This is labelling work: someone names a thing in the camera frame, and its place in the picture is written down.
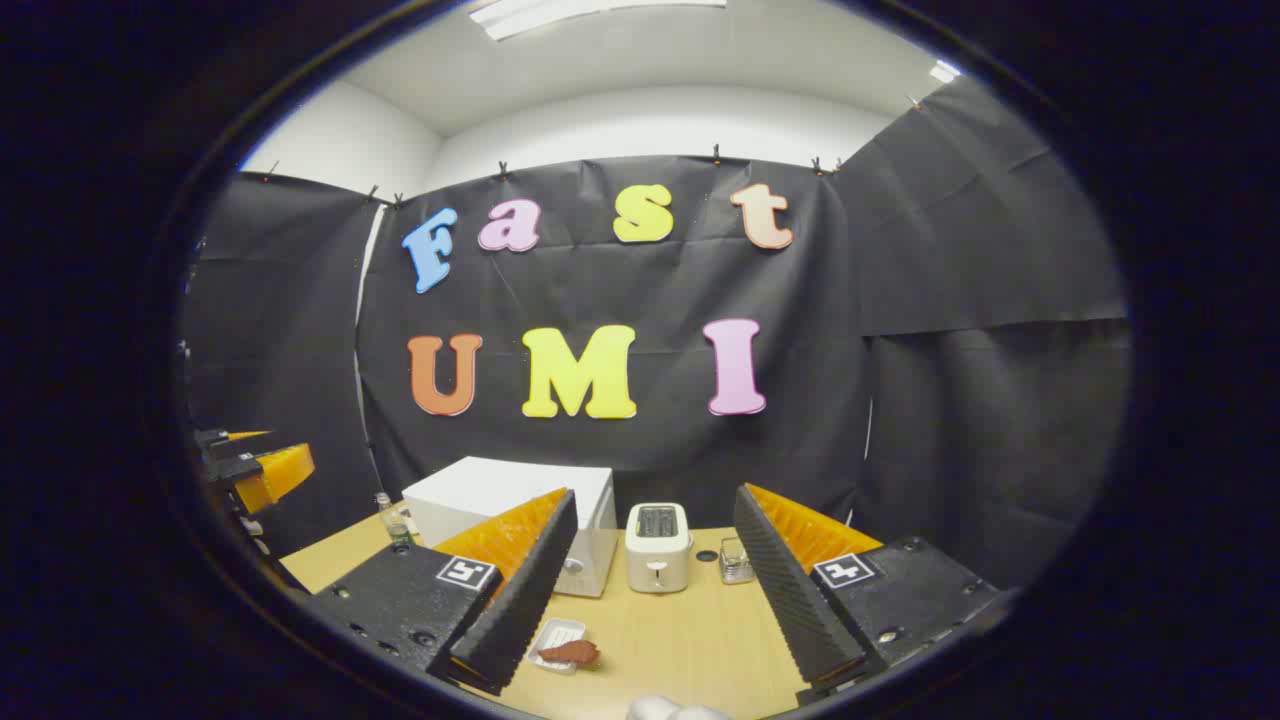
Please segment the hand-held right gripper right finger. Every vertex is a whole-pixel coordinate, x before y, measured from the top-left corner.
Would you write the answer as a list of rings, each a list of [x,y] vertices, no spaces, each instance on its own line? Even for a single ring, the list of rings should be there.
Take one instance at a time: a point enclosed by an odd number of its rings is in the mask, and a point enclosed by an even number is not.
[[[929,656],[1010,596],[918,536],[873,539],[750,483],[733,525],[806,683],[801,701]]]

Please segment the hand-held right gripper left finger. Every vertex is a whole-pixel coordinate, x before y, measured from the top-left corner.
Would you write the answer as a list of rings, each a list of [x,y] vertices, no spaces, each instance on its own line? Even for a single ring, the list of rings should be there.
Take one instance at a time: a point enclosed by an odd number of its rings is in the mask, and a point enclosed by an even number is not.
[[[579,529],[556,488],[433,547],[392,546],[307,597],[338,635],[419,676],[499,694],[529,650]]]

